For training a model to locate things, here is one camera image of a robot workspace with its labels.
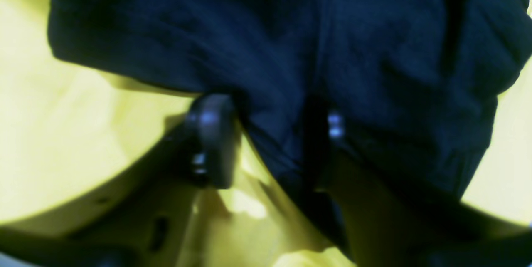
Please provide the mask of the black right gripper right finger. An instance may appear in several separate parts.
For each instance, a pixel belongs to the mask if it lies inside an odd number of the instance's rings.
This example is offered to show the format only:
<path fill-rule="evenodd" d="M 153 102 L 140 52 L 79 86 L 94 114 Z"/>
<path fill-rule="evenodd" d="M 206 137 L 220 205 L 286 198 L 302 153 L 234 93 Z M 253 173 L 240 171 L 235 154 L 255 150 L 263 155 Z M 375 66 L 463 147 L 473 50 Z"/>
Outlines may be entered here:
<path fill-rule="evenodd" d="M 370 168 L 348 153 L 337 110 L 323 129 L 329 161 L 317 189 L 338 204 L 358 267 L 530 267 L 530 227 Z"/>

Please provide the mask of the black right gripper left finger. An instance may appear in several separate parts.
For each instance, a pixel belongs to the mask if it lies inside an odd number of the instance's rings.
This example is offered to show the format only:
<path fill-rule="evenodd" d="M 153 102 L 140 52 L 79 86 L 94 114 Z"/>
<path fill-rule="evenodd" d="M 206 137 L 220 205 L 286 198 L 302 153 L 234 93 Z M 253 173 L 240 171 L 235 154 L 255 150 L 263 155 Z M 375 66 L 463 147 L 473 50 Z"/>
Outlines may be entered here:
<path fill-rule="evenodd" d="M 1 226 L 1 253 L 40 267 L 174 267 L 204 188 L 232 185 L 240 132 L 204 95 L 133 165 L 86 194 Z"/>

